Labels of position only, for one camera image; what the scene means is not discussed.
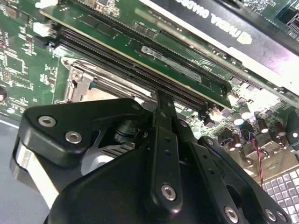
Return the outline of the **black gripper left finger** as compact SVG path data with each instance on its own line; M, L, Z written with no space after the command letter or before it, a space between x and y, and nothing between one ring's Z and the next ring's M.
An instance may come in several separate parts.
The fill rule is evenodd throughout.
M129 98L33 107L22 117L19 138L47 162L60 184L66 182L65 189L83 177L71 171L82 164L88 149L95 144L93 134L99 132L110 143L112 135L107 132L113 125L133 121L148 132L137 148L126 152L148 151L145 207L159 217L172 217L180 212L183 195L177 136L164 112L164 95L158 93L154 112L141 108Z

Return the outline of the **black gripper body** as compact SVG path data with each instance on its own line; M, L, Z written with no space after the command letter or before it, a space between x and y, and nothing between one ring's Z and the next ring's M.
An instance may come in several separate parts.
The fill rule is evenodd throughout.
M163 221L147 211L148 151L129 152L69 184L48 214L49 224L216 224L218 218L198 174L180 164L183 206Z

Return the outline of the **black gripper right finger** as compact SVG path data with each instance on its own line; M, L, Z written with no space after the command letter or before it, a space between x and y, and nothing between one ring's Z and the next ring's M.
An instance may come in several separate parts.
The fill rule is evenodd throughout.
M207 191L213 224L290 224L287 213L210 137L196 140L191 128L176 115L172 97L164 95L164 112L172 121Z

